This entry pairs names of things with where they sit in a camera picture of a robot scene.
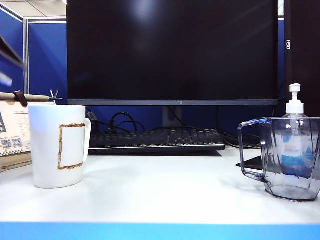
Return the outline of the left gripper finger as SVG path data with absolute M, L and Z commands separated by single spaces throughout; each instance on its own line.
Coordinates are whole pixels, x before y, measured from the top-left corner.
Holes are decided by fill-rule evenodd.
M 26 69 L 26 65 L 22 58 L 14 51 L 14 49 L 2 36 L 0 36 L 0 55 L 23 70 Z
M 0 72 L 0 83 L 4 86 L 11 87 L 13 80 L 3 72 Z

